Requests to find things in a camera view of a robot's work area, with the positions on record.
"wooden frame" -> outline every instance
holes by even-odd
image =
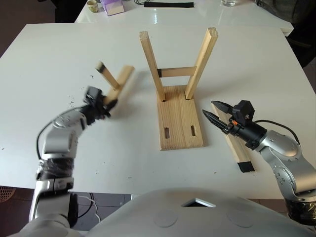
[[[218,109],[213,103],[211,103],[213,111],[215,115],[219,117],[221,121],[224,123],[229,123],[229,118],[231,117],[229,114],[224,113],[220,109]],[[246,150],[245,142],[238,137],[234,137],[231,134],[224,135],[225,139],[228,143],[228,146],[231,148],[232,153],[234,155],[234,159],[239,165],[240,170],[245,172],[255,171],[252,166],[251,158]]]
[[[218,38],[216,29],[207,29],[193,67],[158,69],[148,32],[140,32],[139,38],[157,90],[160,149],[202,147],[204,143],[193,94]],[[188,84],[162,86],[160,78],[178,76],[190,76]]]
[[[112,76],[109,70],[104,66],[102,62],[99,62],[97,67],[95,68],[103,77],[104,79],[111,85],[111,89],[107,96],[104,98],[103,103],[107,105],[113,100],[116,100],[119,97],[119,94],[122,92],[123,87],[125,86],[127,79],[134,71],[133,66],[124,66],[121,72],[118,75],[118,79]]]

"purple box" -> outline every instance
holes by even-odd
[[[108,16],[124,12],[122,0],[101,0],[101,3]]]

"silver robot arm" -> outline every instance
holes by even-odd
[[[316,223],[316,170],[292,138],[267,131],[255,149],[270,165],[285,199],[289,217],[305,225]]]
[[[53,121],[39,160],[29,223],[17,236],[80,236],[70,229],[78,219],[78,197],[68,190],[74,186],[72,172],[78,138],[96,119],[109,117],[117,102],[104,105],[103,101],[102,91],[89,87],[86,105]]]
[[[257,124],[259,121],[253,122],[254,109],[250,101],[242,100],[234,107],[220,101],[212,103],[232,117],[226,124],[203,110],[208,120],[225,134],[244,140],[248,148],[260,153],[270,165],[289,217],[304,225],[316,225],[316,170],[303,157],[298,142],[273,130],[267,131]]]

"wood grain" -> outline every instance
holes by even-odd
[[[188,100],[193,98],[194,91],[197,88],[198,81],[202,76],[206,63],[208,61],[209,56],[214,48],[214,45],[217,41],[218,34],[215,28],[208,28],[201,46],[199,50],[197,61],[195,66],[197,69],[193,76],[190,77],[188,85],[186,87],[186,98]]]
[[[104,98],[103,103],[107,105],[110,101],[115,100],[119,97],[119,94],[122,92],[123,87],[125,86],[127,79],[130,77],[130,75],[133,73],[135,68],[133,66],[125,65],[121,72],[118,75],[117,82],[119,84],[118,89],[111,88],[109,93],[107,94],[107,97]]]
[[[221,121],[228,123],[229,118],[231,117],[229,114],[224,113],[219,110],[213,103],[211,103],[214,113],[220,118]],[[234,137],[233,135],[224,135],[225,139],[232,150],[234,155],[234,159],[237,163],[251,161],[248,151],[246,150],[245,142],[242,141],[238,137]]]
[[[204,145],[196,105],[194,99],[186,100],[185,88],[185,85],[165,86],[166,101],[158,99],[160,149],[163,151]]]
[[[101,72],[99,71],[100,64],[103,66],[103,70]],[[119,83],[114,79],[110,71],[103,65],[102,62],[98,64],[96,70],[102,74],[104,79],[111,85],[113,89],[119,89]]]
[[[145,56],[147,59],[149,69],[150,69],[152,76],[153,76],[153,79],[154,79],[154,83],[155,83],[155,86],[157,89],[158,97],[161,101],[164,101],[165,95],[163,92],[161,79],[158,75],[157,63],[155,60],[152,44],[150,43],[148,32],[147,31],[140,32],[139,39],[140,39],[140,42],[142,44],[142,47],[143,47],[143,50],[144,50],[144,53],[145,53]]]
[[[161,70],[161,77],[181,77],[181,76],[192,76],[196,71],[196,66],[194,67],[183,67],[183,68],[162,68],[158,69]]]

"black tape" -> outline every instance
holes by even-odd
[[[158,72],[158,76],[161,78],[161,68],[158,68],[157,72]]]
[[[103,70],[106,69],[106,67],[104,66],[104,64],[102,64],[102,66],[100,68],[97,68],[96,70],[99,72],[99,73],[103,73]]]
[[[238,163],[239,169],[242,171],[242,173],[248,173],[251,171],[255,171],[255,169],[252,166],[251,161],[246,161],[246,162],[240,162]]]
[[[194,2],[151,2],[144,3],[144,7],[178,7],[191,8],[194,7]]]

